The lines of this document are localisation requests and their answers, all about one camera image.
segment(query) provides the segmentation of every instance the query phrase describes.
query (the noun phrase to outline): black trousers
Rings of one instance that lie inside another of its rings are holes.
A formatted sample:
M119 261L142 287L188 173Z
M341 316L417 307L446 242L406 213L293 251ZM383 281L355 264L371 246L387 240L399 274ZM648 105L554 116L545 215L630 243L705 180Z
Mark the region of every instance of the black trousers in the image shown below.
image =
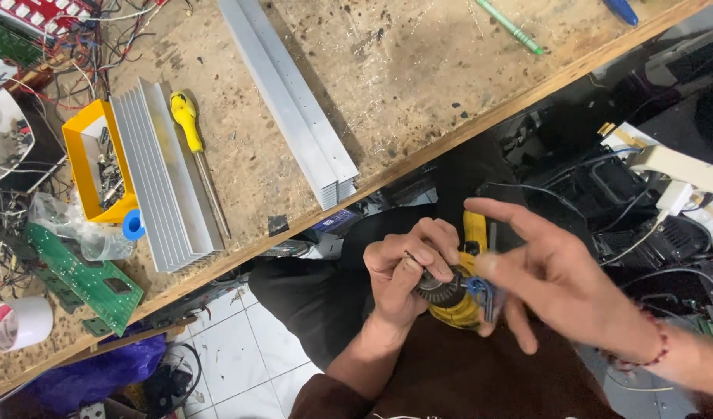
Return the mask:
M389 209L362 219L344 237L339 261L288 257L256 266L250 272L250 290L299 338L307 356L324 371L359 333L374 308L364 249L390 233L407 233L423 217L453 224L463 242L463 202L475 196L486 180L516 183L500 149L481 134L440 157L435 170L436 204ZM515 187L489 186L481 195L526 205L522 191ZM496 246L500 252L522 244L507 224L499 223Z

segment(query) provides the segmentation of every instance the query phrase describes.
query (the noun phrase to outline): forearm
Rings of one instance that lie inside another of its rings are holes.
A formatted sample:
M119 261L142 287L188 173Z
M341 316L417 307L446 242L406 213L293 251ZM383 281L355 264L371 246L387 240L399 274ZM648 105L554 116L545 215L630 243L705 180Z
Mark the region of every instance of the forearm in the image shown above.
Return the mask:
M669 353L649 371L695 391L713 395L713 339L665 325Z
M398 329L372 315L359 335L325 370L325 375L375 400L393 374L408 328Z

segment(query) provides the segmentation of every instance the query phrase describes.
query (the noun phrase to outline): yellow container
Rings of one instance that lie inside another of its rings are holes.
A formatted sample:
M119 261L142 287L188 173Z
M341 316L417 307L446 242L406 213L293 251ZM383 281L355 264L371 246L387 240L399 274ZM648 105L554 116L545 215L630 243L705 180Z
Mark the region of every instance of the yellow container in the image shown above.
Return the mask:
M108 127L110 140L116 152L116 160L123 178L124 194L112 207L106 211L100 206L100 174L98 173L98 157L100 148L97 139L104 127ZM116 128L114 110L105 100L95 100L77 115L70 118L62 126L67 154L72 164L72 178L77 185L79 198L85 217L90 222L120 223L124 216L138 208L137 195L126 165L126 156L121 145L121 137Z

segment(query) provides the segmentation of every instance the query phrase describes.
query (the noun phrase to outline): red circuit board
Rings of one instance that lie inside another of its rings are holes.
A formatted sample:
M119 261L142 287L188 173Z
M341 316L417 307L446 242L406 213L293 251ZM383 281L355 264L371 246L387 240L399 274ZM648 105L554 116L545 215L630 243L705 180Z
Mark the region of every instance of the red circuit board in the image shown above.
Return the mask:
M47 35L58 36L100 8L90 0L0 0L0 9L39 33L47 26ZM68 16L54 19L58 14Z

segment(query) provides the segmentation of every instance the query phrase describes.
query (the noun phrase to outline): tape roll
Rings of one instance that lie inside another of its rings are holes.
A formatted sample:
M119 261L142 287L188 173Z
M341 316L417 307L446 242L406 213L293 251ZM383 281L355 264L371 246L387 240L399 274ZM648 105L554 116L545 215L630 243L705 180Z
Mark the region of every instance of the tape roll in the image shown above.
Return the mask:
M0 352L10 352L43 342L54 327L54 313L43 297L26 297L0 303Z
M126 214L121 228L124 237L131 241L139 240L144 235L144 221L139 208L134 208Z

